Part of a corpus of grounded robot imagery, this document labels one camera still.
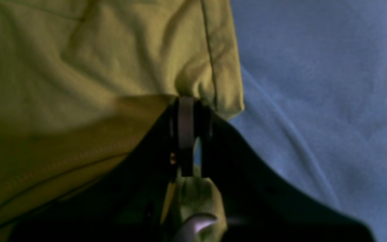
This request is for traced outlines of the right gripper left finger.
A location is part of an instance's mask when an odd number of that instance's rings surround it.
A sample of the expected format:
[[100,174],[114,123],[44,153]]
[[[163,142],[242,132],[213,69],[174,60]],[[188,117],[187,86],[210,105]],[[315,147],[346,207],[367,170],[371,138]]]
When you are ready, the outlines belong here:
[[178,175],[192,176],[195,100],[181,97],[102,180],[19,222],[10,242],[169,242],[163,226]]

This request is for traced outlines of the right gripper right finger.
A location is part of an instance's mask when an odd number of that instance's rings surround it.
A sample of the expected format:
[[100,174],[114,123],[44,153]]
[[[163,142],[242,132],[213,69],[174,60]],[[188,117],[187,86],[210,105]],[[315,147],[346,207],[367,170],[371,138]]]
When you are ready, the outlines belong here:
[[373,242],[369,228],[299,191],[266,165],[228,122],[195,102],[202,176],[217,186],[223,242]]

